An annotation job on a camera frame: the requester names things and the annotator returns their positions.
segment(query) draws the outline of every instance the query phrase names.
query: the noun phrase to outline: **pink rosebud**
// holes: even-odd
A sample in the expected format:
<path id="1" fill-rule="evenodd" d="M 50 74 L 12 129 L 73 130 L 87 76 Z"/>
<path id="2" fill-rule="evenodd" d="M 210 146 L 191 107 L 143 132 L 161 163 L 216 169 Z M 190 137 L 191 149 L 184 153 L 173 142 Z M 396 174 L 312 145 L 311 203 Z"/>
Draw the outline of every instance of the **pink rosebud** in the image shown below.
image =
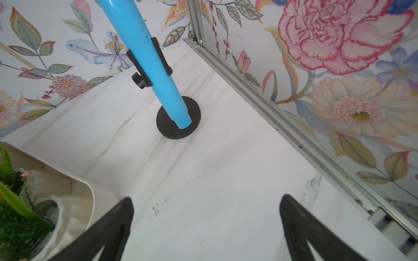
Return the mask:
<path id="1" fill-rule="evenodd" d="M 245 51 L 242 51 L 240 54 L 240 58 L 238 59 L 238 69 L 246 73 L 248 71 L 250 63 L 251 59 L 247 57 L 247 53 Z"/>
<path id="2" fill-rule="evenodd" d="M 83 10 L 90 17 L 90 19 L 92 18 L 90 6 L 85 0 L 75 0 L 73 1 L 73 5 Z"/>
<path id="3" fill-rule="evenodd" d="M 22 177 L 22 178 L 27 178 L 27 177 L 29 177 L 31 174 L 29 173 L 29 172 L 25 172 L 25 173 L 22 173 L 20 176 Z"/>

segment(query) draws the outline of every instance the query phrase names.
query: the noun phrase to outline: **wall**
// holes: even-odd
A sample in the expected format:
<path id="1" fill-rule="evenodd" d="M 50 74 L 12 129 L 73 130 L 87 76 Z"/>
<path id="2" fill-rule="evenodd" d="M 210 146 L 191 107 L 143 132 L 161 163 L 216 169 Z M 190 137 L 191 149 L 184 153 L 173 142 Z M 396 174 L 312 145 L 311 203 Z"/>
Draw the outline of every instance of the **wall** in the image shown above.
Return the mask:
<path id="1" fill-rule="evenodd" d="M 136 1 L 162 47 L 187 37 L 184 0 Z M 1 0 L 0 137 L 129 68 L 126 51 L 94 0 Z"/>
<path id="2" fill-rule="evenodd" d="M 333 154 L 349 179 L 366 182 L 418 223 L 418 3 L 206 6 L 206 45 Z"/>

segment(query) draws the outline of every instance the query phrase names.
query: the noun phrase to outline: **black knob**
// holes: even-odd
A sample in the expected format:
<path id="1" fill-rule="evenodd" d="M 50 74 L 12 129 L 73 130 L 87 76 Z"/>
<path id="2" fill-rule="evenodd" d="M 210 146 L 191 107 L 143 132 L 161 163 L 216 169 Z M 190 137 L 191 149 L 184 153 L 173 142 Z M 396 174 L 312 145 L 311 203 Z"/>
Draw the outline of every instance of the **black knob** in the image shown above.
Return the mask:
<path id="1" fill-rule="evenodd" d="M 143 89 L 145 88 L 145 81 L 144 78 L 141 77 L 138 73 L 134 73 L 132 75 L 132 80 L 136 83 L 136 85 L 139 86 L 139 88 Z"/>

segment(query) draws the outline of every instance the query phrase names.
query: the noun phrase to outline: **blue plastic tube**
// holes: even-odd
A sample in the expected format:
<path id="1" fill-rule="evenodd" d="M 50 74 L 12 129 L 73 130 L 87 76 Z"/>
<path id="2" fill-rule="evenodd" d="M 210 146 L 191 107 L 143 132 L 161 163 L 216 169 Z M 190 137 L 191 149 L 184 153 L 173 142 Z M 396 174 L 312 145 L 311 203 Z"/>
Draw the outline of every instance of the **blue plastic tube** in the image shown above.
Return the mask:
<path id="1" fill-rule="evenodd" d="M 187 106 L 176 84 L 164 68 L 145 22 L 134 0 L 98 0 L 123 43 L 131 50 L 167 114 L 179 129 L 191 124 Z"/>

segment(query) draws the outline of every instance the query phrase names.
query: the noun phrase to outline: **black round base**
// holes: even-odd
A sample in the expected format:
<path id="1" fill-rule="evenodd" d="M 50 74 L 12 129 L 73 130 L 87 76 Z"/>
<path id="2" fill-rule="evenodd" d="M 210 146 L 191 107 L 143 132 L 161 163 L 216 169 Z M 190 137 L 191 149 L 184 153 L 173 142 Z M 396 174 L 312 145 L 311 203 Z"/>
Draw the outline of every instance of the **black round base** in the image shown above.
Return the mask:
<path id="1" fill-rule="evenodd" d="M 169 139 L 181 139 L 190 135 L 199 125 L 200 122 L 200 108 L 197 102 L 192 98 L 182 96 L 186 103 L 189 115 L 191 118 L 191 124 L 185 129 L 179 129 L 177 125 L 170 119 L 166 110 L 161 106 L 157 113 L 157 128 L 162 135 Z"/>

